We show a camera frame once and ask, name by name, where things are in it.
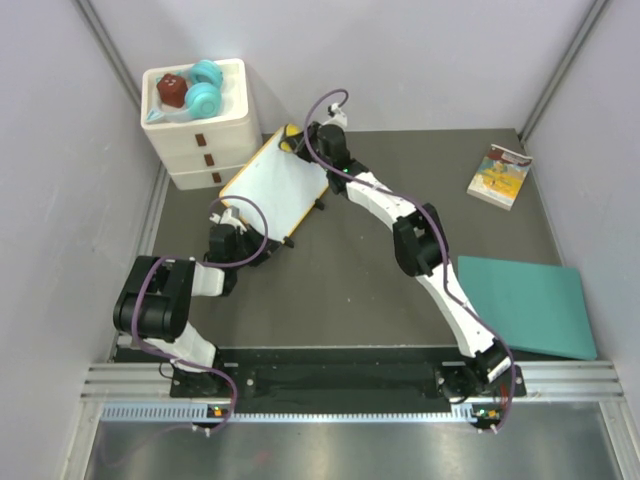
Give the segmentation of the colourful paperback book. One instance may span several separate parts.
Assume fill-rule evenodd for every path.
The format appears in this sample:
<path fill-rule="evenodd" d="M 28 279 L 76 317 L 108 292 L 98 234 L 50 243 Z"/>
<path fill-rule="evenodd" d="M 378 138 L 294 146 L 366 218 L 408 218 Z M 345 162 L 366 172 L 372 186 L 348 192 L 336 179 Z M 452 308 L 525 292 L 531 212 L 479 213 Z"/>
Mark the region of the colourful paperback book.
<path fill-rule="evenodd" d="M 492 144 L 471 179 L 467 193 L 510 211 L 532 163 L 530 156 Z"/>

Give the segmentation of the yellow black whiteboard eraser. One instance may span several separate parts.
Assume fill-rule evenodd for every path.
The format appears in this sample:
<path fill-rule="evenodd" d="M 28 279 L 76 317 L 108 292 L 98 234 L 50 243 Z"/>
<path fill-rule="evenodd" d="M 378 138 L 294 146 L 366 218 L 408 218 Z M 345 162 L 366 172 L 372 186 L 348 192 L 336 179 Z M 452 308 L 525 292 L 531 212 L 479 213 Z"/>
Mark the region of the yellow black whiteboard eraser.
<path fill-rule="evenodd" d="M 287 124 L 282 129 L 278 146 L 282 151 L 295 153 L 300 144 L 302 132 L 301 129 L 294 124 Z"/>

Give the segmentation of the white three drawer unit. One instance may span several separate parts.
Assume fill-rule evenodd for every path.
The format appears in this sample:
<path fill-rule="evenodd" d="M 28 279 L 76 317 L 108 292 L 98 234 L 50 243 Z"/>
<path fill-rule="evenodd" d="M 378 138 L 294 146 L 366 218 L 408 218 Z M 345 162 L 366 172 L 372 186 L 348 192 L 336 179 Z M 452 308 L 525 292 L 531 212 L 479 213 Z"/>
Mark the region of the white three drawer unit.
<path fill-rule="evenodd" d="M 142 77 L 140 125 L 181 190 L 225 184 L 262 145 L 245 62 L 239 58 L 213 62 L 224 75 L 222 105 L 219 113 L 208 119 L 187 123 L 146 122 L 149 110 L 159 103 L 156 81 L 166 73 L 179 73 L 195 63 L 149 69 Z"/>

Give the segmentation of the dark red cube toy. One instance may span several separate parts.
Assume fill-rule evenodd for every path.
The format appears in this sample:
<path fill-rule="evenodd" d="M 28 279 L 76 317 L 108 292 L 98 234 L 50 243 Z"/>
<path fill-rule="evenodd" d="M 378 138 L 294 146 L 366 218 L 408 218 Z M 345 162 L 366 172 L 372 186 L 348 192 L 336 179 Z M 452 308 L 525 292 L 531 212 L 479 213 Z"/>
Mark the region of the dark red cube toy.
<path fill-rule="evenodd" d="M 184 77 L 166 73 L 156 83 L 156 90 L 163 104 L 173 108 L 182 108 L 185 104 L 188 84 Z"/>

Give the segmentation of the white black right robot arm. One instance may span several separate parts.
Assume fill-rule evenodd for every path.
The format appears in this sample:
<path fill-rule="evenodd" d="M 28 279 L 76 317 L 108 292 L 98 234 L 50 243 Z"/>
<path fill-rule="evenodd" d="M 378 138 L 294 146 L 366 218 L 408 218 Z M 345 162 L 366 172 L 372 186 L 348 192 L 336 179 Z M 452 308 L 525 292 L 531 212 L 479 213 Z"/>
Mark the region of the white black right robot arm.
<path fill-rule="evenodd" d="M 469 388 L 481 396 L 492 394 L 502 385 L 505 372 L 515 372 L 513 355 L 480 319 L 460 286 L 435 208 L 389 190 L 351 156 L 341 127 L 313 122 L 302 135 L 303 145 L 296 149 L 299 156 L 324 168 L 335 194 L 363 207 L 389 228 L 397 264 L 431 295 L 468 360 Z"/>

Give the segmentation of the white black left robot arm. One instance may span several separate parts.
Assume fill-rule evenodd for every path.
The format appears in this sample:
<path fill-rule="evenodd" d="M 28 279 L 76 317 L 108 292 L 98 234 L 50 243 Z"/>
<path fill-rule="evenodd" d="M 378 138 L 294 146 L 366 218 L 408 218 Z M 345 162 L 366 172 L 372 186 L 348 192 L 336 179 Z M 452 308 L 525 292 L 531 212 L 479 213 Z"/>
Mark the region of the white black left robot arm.
<path fill-rule="evenodd" d="M 145 347 L 177 368 L 193 372 L 192 384 L 205 396 L 226 387 L 227 374 L 217 360 L 217 347 L 189 322 L 194 297 L 224 297 L 237 284 L 238 270 L 256 267 L 280 244 L 253 227 L 214 225 L 201 262 L 139 256 L 116 301 L 113 324 L 121 333 L 137 335 Z"/>

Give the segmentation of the teal foam pad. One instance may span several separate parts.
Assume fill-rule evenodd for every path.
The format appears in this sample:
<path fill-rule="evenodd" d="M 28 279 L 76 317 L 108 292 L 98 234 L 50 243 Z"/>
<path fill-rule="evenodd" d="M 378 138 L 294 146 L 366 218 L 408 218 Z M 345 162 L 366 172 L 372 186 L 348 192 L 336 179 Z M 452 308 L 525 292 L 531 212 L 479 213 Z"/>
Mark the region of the teal foam pad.
<path fill-rule="evenodd" d="M 578 270 L 461 256 L 458 279 L 482 320 L 510 347 L 584 361 L 597 358 Z"/>

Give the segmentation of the yellow framed whiteboard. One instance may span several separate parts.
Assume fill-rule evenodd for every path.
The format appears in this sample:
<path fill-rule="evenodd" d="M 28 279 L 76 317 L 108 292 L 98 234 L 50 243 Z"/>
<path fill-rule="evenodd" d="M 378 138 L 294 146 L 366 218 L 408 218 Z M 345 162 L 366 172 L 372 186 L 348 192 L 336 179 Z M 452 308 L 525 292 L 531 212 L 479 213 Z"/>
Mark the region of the yellow framed whiteboard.
<path fill-rule="evenodd" d="M 328 189 L 325 171 L 280 146 L 283 136 L 301 132 L 281 127 L 227 182 L 219 197 L 239 210 L 240 218 L 259 234 L 284 243 Z"/>

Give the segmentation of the turquoise headphones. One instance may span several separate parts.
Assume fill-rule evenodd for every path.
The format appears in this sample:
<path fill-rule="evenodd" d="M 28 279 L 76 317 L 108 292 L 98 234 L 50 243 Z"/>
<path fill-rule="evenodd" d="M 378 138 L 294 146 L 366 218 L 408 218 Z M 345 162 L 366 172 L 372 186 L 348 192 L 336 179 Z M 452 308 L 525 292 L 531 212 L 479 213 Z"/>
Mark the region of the turquoise headphones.
<path fill-rule="evenodd" d="M 159 98 L 158 105 L 152 107 L 146 116 L 147 123 L 187 123 L 212 118 L 219 113 L 224 75 L 215 62 L 201 60 L 187 70 L 172 74 L 182 76 L 187 81 L 188 91 L 184 106 L 173 108 L 163 104 Z"/>

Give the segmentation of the aluminium frame rail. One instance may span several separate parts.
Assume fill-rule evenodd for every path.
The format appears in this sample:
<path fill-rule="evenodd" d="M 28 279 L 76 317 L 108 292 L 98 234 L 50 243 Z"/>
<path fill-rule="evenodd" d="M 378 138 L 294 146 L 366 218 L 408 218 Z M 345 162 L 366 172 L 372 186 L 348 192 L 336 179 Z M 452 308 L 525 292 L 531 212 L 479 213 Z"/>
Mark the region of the aluminium frame rail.
<path fill-rule="evenodd" d="M 622 401 L 624 392 L 608 361 L 521 361 L 522 402 Z M 99 363 L 89 368 L 81 391 L 84 401 L 153 402 L 174 399 L 170 380 L 156 363 Z"/>

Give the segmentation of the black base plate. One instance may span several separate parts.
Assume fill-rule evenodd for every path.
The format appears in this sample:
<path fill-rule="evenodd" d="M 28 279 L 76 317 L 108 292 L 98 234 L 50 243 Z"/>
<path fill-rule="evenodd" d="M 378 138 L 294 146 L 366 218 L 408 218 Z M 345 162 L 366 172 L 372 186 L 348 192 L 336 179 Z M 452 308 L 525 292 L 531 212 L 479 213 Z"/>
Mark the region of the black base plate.
<path fill-rule="evenodd" d="M 215 368 L 174 370 L 174 399 L 228 399 L 239 414 L 401 414 L 445 412 L 457 402 L 523 397 L 520 372 L 481 379 L 454 347 L 224 348 Z"/>

